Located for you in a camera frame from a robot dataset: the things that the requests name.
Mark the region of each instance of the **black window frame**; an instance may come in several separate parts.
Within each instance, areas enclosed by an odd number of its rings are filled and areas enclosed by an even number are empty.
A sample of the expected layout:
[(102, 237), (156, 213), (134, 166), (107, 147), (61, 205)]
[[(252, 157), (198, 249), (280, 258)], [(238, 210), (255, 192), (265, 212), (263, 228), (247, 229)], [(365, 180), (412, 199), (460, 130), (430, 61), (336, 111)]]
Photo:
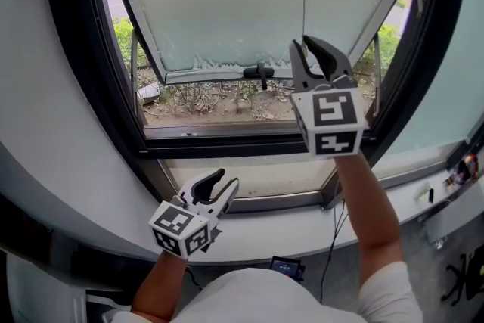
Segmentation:
[[(123, 1), (133, 31), (145, 49), (146, 42), (129, 3)], [(158, 200), (161, 199), (160, 189), (153, 184), (157, 180), (154, 175), (158, 159), (307, 152), (295, 122), (260, 125), (260, 133), (251, 135), (225, 133), (217, 136), (212, 132), (208, 136), (200, 136), (198, 134), (203, 133), (203, 128), (200, 128), (197, 136), (154, 138), (156, 131), (152, 131), (153, 137), (147, 136), (141, 110), (133, 103), (132, 93), (126, 85), (129, 80), (119, 71), (120, 53), (107, 19), (109, 13), (106, 13), (105, 0), (49, 2), (60, 43), (88, 102), (116, 148)], [(367, 115), (371, 127), (364, 133), (361, 149), (371, 166), (395, 141), (430, 87), (450, 43), (460, 6), (461, 0), (423, 0), (420, 5), (417, 0), (412, 1), (407, 26), (381, 85), (380, 112), (373, 118), (374, 102)], [(153, 64), (150, 52), (145, 50), (145, 53)], [(315, 194), (315, 200), (330, 207), (334, 202), (336, 182), (334, 175), (321, 193)], [(302, 200), (300, 203), (308, 206), (315, 200)]]

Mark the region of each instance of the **white wall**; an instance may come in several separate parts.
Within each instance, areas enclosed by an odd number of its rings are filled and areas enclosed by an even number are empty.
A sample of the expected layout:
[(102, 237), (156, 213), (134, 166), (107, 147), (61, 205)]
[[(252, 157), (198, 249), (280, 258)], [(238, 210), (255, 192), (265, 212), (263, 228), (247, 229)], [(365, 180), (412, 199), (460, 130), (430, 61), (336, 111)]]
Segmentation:
[(0, 192), (81, 241), (154, 256), (157, 202), (96, 120), (48, 0), (0, 0), (0, 20)]

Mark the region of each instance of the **small screen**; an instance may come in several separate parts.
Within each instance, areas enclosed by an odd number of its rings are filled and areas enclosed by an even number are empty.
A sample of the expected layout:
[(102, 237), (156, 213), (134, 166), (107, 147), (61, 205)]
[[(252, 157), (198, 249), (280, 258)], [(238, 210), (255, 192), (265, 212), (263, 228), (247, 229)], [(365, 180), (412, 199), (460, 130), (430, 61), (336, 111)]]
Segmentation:
[(298, 268), (299, 264), (295, 262), (284, 262), (279, 260), (274, 260), (271, 267), (273, 271), (280, 272), (283, 275), (290, 277), (296, 277)]

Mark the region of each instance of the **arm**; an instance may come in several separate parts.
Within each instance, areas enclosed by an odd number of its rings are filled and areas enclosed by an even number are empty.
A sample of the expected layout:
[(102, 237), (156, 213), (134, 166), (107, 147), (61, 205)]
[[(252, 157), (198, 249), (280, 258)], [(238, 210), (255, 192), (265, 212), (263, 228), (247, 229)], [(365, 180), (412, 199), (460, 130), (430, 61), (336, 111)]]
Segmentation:
[(379, 269), (392, 262), (403, 261), (399, 221), (361, 153), (336, 157), (334, 161), (349, 220), (359, 240), (360, 284), (363, 285)]
[(161, 253), (157, 263), (136, 292), (131, 312), (152, 323), (167, 323), (173, 317), (182, 291), (187, 262)]

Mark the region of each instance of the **person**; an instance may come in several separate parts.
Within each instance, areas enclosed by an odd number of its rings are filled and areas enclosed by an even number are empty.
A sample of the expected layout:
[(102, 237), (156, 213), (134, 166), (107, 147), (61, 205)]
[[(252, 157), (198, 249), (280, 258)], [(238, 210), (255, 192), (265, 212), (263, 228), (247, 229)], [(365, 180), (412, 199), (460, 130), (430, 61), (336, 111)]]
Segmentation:
[[(173, 322), (422, 322), (403, 261), (399, 222), (385, 191), (361, 153), (335, 158), (335, 162), (359, 242), (358, 314), (322, 306), (281, 273), (243, 269), (207, 285)], [(118, 312), (113, 323), (171, 321), (182, 294), (185, 265), (184, 260), (162, 253), (138, 289), (131, 312)]]

